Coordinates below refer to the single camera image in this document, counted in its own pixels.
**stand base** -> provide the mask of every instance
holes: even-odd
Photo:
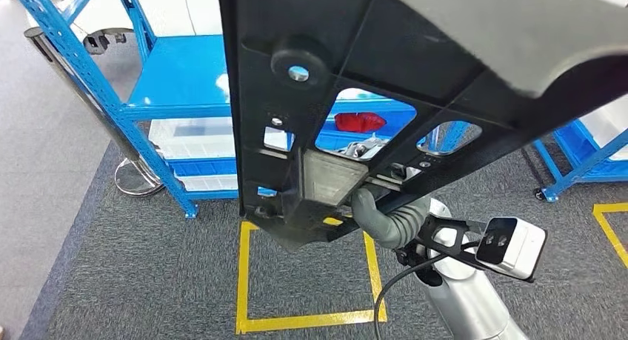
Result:
[[[124,159],[113,176],[116,187],[132,197],[150,196],[164,188],[159,177],[142,160],[133,162]]]

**metal plate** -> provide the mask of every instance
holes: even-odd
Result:
[[[220,2],[241,211],[290,249],[332,241],[354,230],[355,222],[342,206],[355,188],[367,179],[380,181],[378,176],[386,175],[393,163],[422,172],[396,184],[378,201],[384,212],[462,178],[628,91],[628,56],[607,56],[565,68],[538,98],[520,96],[464,42],[453,40],[399,0]],[[529,7],[540,3],[512,2]],[[476,30],[482,35],[481,27]],[[293,66],[306,68],[308,80],[291,80]],[[304,154],[317,150],[315,138],[336,95],[351,87],[403,101],[418,115],[374,158],[359,162],[368,172],[344,188],[340,202],[330,204],[304,193],[309,183],[326,186],[325,174],[308,173],[315,169],[308,167]],[[272,119],[280,119],[281,128],[295,134],[290,152],[264,146],[264,128],[272,126]],[[482,134],[446,156],[416,147],[419,139],[447,121],[475,124]],[[429,167],[421,167],[426,161]],[[258,196],[258,187],[278,194]],[[326,216],[344,223],[329,226],[323,223]]]

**white camera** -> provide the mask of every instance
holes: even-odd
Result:
[[[475,259],[496,272],[532,281],[547,232],[519,218],[489,221]]]

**silver metal pole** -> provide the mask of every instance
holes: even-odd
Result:
[[[101,126],[109,133],[111,139],[120,147],[125,159],[116,168],[114,174],[117,188],[129,196],[138,197],[148,196],[161,190],[164,185],[159,180],[159,177],[146,165],[146,162],[141,158],[138,151],[100,107],[90,91],[84,86],[83,82],[81,82],[80,78],[73,74],[71,69],[64,64],[62,56],[46,38],[41,28],[31,27],[24,32],[24,36],[29,39],[37,51],[48,61],[59,77],[74,90],[85,107],[92,112],[101,123]]]

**caster wheel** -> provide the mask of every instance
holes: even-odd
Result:
[[[534,197],[536,197],[539,201],[546,201],[545,194],[543,194],[543,190],[541,188],[537,188],[534,190]]]

